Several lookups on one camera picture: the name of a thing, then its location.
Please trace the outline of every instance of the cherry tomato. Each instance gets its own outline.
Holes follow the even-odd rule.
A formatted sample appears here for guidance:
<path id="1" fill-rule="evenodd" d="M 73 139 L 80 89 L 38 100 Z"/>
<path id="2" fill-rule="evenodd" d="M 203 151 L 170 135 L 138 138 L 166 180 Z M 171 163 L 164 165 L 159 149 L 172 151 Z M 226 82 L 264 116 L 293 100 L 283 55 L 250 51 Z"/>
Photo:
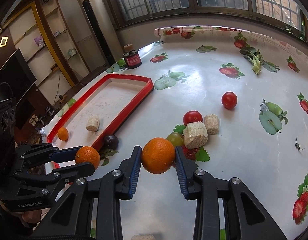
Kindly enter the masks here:
<path id="1" fill-rule="evenodd" d="M 184 125 L 188 125 L 190 122 L 203 122 L 203 117 L 198 111 L 189 111 L 183 117 Z"/>
<path id="2" fill-rule="evenodd" d="M 233 109 L 237 104 L 237 96 L 233 92 L 226 92 L 222 96 L 222 104 L 227 109 Z"/>

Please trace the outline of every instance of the orange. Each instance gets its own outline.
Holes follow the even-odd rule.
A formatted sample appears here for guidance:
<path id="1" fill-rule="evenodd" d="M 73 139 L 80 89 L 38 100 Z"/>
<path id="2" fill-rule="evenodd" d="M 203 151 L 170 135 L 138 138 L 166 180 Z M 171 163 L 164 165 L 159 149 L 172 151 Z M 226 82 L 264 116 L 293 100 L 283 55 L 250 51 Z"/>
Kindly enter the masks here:
<path id="1" fill-rule="evenodd" d="M 57 135 L 61 141 L 66 141 L 69 138 L 69 132 L 65 127 L 59 128 L 59 130 L 57 131 Z"/>
<path id="2" fill-rule="evenodd" d="M 93 148 L 89 146 L 83 146 L 80 148 L 75 155 L 75 163 L 85 163 L 89 162 L 94 165 L 95 170 L 100 165 L 101 157 L 99 153 Z"/>
<path id="3" fill-rule="evenodd" d="M 142 164 L 151 173 L 160 174 L 167 171 L 175 160 L 175 148 L 163 138 L 151 139 L 143 148 Z"/>

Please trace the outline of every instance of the black television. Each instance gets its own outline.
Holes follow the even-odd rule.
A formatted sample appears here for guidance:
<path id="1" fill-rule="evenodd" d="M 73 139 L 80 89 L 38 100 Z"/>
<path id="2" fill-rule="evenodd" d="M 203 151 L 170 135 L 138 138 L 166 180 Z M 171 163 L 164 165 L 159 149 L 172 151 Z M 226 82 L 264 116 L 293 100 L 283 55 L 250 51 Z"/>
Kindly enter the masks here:
<path id="1" fill-rule="evenodd" d="M 20 49 L 17 49 L 0 69 L 0 84 L 6 82 L 10 85 L 16 103 L 22 99 L 35 81 L 36 78 Z"/>

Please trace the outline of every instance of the wooden lid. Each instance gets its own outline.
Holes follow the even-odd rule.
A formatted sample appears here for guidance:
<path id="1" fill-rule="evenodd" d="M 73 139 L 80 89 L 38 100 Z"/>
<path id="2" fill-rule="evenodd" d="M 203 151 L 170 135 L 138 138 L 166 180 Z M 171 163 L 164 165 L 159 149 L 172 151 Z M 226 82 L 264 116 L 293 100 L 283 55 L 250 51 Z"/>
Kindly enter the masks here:
<path id="1" fill-rule="evenodd" d="M 133 44 L 131 43 L 131 44 L 125 45 L 124 50 L 125 50 L 125 52 L 130 52 L 130 51 L 134 50 Z"/>

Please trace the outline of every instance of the jar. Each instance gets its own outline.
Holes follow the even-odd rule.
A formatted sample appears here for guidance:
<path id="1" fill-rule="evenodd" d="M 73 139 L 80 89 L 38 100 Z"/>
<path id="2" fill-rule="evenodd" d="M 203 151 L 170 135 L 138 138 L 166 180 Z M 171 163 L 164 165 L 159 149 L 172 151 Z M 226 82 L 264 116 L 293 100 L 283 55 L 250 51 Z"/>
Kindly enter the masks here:
<path id="1" fill-rule="evenodd" d="M 138 55 L 138 50 L 134 49 L 133 44 L 125 45 L 124 51 L 126 53 L 123 55 L 123 57 L 129 69 L 137 68 L 142 65 L 141 58 Z"/>

